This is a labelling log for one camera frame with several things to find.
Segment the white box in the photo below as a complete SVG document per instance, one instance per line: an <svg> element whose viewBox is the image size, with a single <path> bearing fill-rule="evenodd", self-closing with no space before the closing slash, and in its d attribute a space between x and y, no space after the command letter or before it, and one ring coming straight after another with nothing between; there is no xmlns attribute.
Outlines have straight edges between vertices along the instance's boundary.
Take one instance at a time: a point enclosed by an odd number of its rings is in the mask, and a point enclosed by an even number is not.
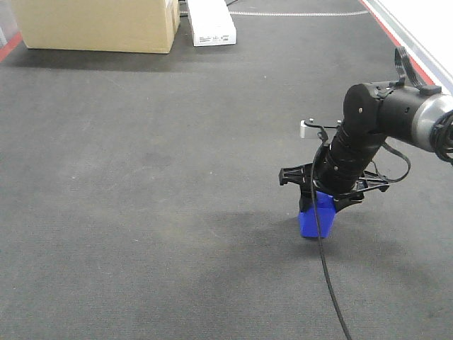
<svg viewBox="0 0 453 340"><path fill-rule="evenodd" d="M187 0L194 46L236 44L236 27L224 0Z"/></svg>

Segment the white line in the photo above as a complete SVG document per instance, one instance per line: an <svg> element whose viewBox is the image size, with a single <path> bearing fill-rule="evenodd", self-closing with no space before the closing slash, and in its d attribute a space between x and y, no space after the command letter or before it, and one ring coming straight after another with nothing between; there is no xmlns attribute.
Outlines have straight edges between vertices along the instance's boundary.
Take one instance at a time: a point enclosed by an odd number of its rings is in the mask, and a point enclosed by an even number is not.
<svg viewBox="0 0 453 340"><path fill-rule="evenodd" d="M361 16L368 14L368 11L345 12L345 13L273 13L273 12L243 12L230 11L235 16L302 16L302 17L323 17L323 16ZM181 14L188 14L187 11L181 11Z"/></svg>

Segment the red stripe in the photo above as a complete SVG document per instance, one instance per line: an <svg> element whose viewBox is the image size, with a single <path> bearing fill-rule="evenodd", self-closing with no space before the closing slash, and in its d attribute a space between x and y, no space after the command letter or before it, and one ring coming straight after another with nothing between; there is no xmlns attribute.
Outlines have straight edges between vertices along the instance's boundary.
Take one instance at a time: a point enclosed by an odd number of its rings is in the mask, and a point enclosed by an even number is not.
<svg viewBox="0 0 453 340"><path fill-rule="evenodd" d="M20 32L17 32L6 45L0 49L0 62L3 62L8 55L13 52L13 50L19 45L22 41L22 35Z"/></svg>
<svg viewBox="0 0 453 340"><path fill-rule="evenodd" d="M392 43L395 45L395 46L401 46L401 43L394 37L393 34L390 33L390 31L387 29L387 27L379 20L379 18L377 18L377 16L375 16L375 14L373 13L373 11L371 10L371 8L369 6L366 5L365 2L363 2L363 0L360 0L360 2L362 3L362 5L364 7L367 8L367 10L374 16L374 19L376 19L377 23L379 24L379 26L381 26L382 30L389 36L390 40L392 41ZM420 75L420 77L423 78L423 80L426 82L426 84L428 85L434 85L434 82L432 81L432 79L430 78L430 76L428 76L425 72L424 69L421 68L421 66L412 58L411 58L411 63L412 63L412 66L413 68L417 71L417 73Z"/></svg>

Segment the blue block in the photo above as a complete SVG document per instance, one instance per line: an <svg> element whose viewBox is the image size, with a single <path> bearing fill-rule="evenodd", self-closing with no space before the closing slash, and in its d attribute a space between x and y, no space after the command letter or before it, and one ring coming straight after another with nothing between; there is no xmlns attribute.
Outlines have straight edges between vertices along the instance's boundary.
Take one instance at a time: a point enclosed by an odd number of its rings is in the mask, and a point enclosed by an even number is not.
<svg viewBox="0 0 453 340"><path fill-rule="evenodd" d="M318 216L321 223L321 237L327 237L331 233L336 210L333 204L333 197L326 193L316 193ZM314 215L313 206L306 212L299 213L300 235L303 237L318 237L318 226Z"/></svg>

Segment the cardboard box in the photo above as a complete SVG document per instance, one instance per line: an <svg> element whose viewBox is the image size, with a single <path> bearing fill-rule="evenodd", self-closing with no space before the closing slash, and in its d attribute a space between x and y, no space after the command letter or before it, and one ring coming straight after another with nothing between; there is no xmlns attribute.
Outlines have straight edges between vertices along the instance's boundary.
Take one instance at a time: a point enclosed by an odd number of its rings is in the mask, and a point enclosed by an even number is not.
<svg viewBox="0 0 453 340"><path fill-rule="evenodd" d="M168 53L178 0L11 0L28 48Z"/></svg>
<svg viewBox="0 0 453 340"><path fill-rule="evenodd" d="M224 0L186 0L194 46L236 44L236 27Z"/></svg>

